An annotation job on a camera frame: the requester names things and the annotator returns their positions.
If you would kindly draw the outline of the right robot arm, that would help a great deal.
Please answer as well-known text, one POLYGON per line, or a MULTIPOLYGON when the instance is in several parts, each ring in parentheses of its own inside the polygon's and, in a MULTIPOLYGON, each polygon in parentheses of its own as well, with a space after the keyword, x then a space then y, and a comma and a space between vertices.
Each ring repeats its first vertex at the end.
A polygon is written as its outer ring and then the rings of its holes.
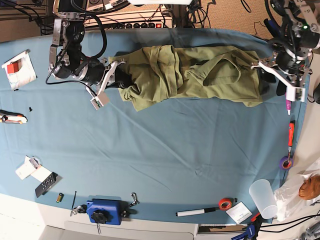
POLYGON ((124 55, 100 61, 101 53, 82 52, 85 34, 83 14, 75 19, 56 19, 58 42, 51 45, 50 74, 57 84, 79 83, 93 102, 116 88, 125 102, 137 110, 178 98, 218 98, 253 107, 263 102, 270 86, 276 95, 286 93, 285 84, 261 67, 254 67, 258 54, 233 45, 145 46, 124 55))

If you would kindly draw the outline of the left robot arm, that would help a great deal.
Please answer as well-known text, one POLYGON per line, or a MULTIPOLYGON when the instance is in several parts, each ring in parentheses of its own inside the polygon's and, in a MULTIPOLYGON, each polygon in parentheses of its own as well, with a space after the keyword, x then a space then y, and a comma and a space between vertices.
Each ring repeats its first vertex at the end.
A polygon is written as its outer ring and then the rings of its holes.
POLYGON ((277 83, 277 94, 303 101, 310 67, 306 60, 320 46, 319 25, 302 0, 266 1, 282 16, 268 41, 272 54, 232 45, 144 46, 109 58, 129 76, 119 93, 128 102, 160 102, 169 98, 219 98, 252 105, 262 101, 260 84, 277 83))

